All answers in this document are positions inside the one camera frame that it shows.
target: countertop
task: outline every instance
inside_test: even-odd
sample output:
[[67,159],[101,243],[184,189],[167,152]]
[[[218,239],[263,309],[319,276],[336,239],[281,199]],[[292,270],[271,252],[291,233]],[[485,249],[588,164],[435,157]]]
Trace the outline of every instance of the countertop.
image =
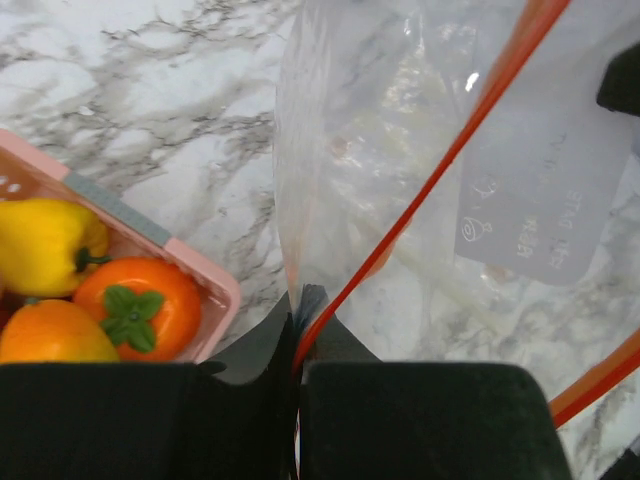
[[[286,288],[271,143],[298,3],[0,0],[0,127],[226,268],[244,300],[224,345]],[[562,429],[576,479],[597,478],[640,433],[639,381]]]

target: tomato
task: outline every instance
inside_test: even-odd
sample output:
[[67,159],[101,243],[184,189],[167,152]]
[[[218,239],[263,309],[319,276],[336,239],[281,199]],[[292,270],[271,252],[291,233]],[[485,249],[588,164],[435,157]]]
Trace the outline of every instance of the tomato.
[[117,362],[118,353],[88,312],[64,300],[25,305],[0,337],[0,363]]
[[102,265],[73,301],[100,322],[122,360],[173,360],[195,337],[202,316],[193,279],[159,258]]

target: ziplock bag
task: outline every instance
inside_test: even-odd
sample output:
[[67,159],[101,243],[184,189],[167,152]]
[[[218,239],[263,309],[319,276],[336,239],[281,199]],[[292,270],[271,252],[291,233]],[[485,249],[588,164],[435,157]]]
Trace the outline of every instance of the ziplock bag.
[[596,97],[639,32],[635,0],[307,0],[274,146],[305,326],[321,285],[381,359],[522,365],[557,424],[619,381],[640,350],[640,166],[633,117]]

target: yellow bell pepper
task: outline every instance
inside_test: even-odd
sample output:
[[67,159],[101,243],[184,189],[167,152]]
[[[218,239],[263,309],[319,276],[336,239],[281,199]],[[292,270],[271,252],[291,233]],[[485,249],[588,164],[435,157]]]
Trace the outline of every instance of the yellow bell pepper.
[[65,297],[109,260],[107,227],[82,205],[52,198],[0,202],[0,277],[7,290]]

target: pink plastic basket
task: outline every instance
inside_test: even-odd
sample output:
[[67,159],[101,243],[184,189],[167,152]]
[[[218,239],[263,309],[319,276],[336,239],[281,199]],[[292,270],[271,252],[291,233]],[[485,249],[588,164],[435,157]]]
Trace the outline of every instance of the pink plastic basket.
[[200,285],[203,320],[176,359],[196,363],[211,356],[240,306],[240,286],[219,266],[195,252],[115,195],[72,172],[6,130],[0,130],[0,200],[57,197],[83,204],[111,227],[114,256],[162,257]]

